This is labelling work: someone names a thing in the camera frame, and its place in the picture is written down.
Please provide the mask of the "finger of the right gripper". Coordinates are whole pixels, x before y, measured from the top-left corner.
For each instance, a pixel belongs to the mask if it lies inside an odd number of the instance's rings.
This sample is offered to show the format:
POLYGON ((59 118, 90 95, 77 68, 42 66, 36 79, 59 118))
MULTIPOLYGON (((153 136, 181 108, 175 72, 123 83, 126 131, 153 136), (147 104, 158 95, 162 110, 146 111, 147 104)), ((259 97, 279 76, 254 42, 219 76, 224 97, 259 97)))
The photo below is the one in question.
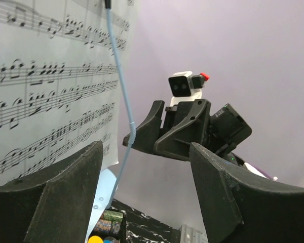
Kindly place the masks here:
POLYGON ((154 144, 156 155, 176 160, 189 160, 191 143, 204 144, 208 140, 210 102, 206 99, 179 102, 174 126, 154 144))
POLYGON ((140 152, 153 152, 159 138, 165 102, 154 101, 145 120, 136 128, 136 138, 131 148, 140 152))

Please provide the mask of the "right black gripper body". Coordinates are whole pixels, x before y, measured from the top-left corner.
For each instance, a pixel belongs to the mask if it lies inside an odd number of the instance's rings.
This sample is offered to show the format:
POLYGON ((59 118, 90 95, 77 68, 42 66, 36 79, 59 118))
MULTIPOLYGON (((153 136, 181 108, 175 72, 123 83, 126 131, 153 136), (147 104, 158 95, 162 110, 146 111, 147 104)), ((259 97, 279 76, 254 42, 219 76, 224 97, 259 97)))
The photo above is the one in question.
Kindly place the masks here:
MULTIPOLYGON (((176 118, 181 120, 175 116, 172 126, 174 126, 176 118)), ((230 104, 226 104, 213 115, 210 114, 207 129, 208 140, 200 145, 227 161, 241 162, 242 160, 233 154, 233 150, 251 133, 251 127, 230 104)))

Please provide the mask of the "sheet music page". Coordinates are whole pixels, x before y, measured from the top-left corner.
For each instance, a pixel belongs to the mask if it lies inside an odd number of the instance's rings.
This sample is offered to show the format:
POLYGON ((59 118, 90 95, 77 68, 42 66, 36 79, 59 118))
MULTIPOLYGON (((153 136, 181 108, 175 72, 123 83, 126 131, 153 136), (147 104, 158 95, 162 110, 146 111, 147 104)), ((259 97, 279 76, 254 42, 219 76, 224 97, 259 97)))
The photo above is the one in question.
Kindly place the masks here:
POLYGON ((0 186, 93 141, 118 161, 104 1, 0 1, 0 186))

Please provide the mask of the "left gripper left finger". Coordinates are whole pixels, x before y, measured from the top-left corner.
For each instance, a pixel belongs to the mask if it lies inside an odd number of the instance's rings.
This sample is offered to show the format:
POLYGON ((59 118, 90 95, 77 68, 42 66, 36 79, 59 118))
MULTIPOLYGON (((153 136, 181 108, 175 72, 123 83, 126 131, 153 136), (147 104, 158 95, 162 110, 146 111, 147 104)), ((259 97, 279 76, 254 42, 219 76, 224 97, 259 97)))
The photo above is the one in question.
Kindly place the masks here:
POLYGON ((102 160, 95 141, 0 186, 0 242, 84 242, 102 160))

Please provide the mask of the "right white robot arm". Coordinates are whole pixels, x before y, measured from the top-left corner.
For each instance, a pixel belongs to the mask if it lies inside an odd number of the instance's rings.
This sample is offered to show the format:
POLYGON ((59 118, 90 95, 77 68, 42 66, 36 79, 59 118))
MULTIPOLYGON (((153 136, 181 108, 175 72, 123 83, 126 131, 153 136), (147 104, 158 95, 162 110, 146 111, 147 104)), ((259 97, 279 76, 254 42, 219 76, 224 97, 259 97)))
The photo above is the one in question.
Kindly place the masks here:
POLYGON ((154 101, 147 117, 137 127, 131 147, 147 154, 189 161, 189 148, 195 142, 233 164, 272 179, 233 153, 252 133, 245 120, 230 104, 213 115, 210 108, 211 103, 206 99, 180 101, 172 106, 154 101))

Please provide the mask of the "blue music stand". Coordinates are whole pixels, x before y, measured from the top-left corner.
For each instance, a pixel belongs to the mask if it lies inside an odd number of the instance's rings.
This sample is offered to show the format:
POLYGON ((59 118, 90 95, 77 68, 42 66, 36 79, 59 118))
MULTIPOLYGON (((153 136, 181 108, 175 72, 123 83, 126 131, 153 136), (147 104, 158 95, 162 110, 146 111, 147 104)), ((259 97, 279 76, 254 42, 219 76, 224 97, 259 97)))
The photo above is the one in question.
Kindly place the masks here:
POLYGON ((107 22, 108 36, 110 38, 112 56, 115 58, 116 70, 118 72, 119 83, 120 83, 118 94, 116 94, 116 99, 117 99, 116 118, 119 117, 120 98, 123 97, 127 111, 127 116, 128 116, 129 128, 130 128, 130 145, 126 149, 122 162, 116 161, 112 164, 112 165, 116 165, 116 164, 120 165, 118 175, 114 175, 110 170, 109 166, 106 167, 104 170, 102 170, 102 172, 100 173, 85 242, 88 241, 90 234, 94 229, 94 226, 98 222, 104 210, 108 209, 111 206, 112 200, 118 188, 118 184, 129 155, 129 151, 136 138, 136 126, 133 119, 130 102, 128 99, 126 82, 124 80, 121 59, 118 51, 119 49, 118 41, 116 40, 116 37, 113 33, 112 20, 115 19, 115 17, 112 16, 112 11, 111 11, 113 3, 112 1, 105 1, 104 4, 106 8, 106 22, 107 22))

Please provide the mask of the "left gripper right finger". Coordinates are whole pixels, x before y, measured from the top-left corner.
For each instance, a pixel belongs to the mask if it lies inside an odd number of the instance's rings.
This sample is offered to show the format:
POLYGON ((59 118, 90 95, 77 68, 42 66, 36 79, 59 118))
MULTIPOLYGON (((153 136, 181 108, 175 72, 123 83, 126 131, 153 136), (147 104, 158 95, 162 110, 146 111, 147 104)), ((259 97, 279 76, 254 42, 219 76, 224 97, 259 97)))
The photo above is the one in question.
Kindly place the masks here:
POLYGON ((258 176, 198 143, 191 169, 209 242, 304 242, 304 188, 258 176))

